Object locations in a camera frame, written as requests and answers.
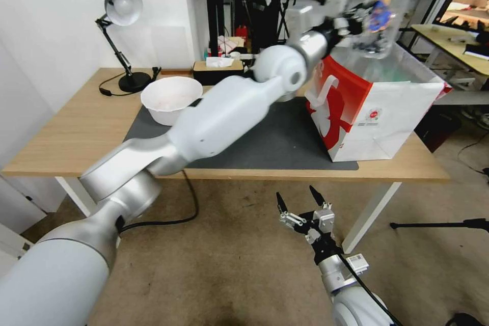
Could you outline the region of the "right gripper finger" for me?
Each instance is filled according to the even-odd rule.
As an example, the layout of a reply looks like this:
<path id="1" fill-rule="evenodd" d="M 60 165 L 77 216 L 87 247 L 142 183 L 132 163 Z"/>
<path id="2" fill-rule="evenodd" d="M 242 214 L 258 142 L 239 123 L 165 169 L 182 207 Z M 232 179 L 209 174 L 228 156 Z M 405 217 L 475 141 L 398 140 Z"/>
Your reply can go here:
<path id="1" fill-rule="evenodd" d="M 323 195 L 312 185 L 309 185 L 309 189 L 318 205 L 318 208 L 313 211 L 313 220 L 317 221 L 321 232 L 333 232 L 335 214 L 332 211 L 332 204 L 325 200 Z"/>
<path id="2" fill-rule="evenodd" d="M 306 220 L 300 217 L 299 215 L 296 215 L 288 210 L 280 193 L 276 193 L 276 198 L 277 198 L 277 208 L 280 214 L 279 217 L 280 222 L 294 230 L 303 227 L 306 223 Z"/>

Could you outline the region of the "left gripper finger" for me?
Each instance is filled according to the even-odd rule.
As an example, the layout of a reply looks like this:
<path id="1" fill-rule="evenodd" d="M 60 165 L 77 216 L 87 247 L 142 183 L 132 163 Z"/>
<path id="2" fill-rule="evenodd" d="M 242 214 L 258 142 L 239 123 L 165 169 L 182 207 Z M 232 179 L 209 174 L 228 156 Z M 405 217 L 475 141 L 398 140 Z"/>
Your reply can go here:
<path id="1" fill-rule="evenodd" d="M 345 19 L 351 21 L 364 21 L 370 16 L 376 6 L 376 2 L 360 3 L 345 11 Z"/>
<path id="2" fill-rule="evenodd" d="M 368 23 L 349 23 L 348 31 L 352 37 L 368 37 L 372 34 Z"/>

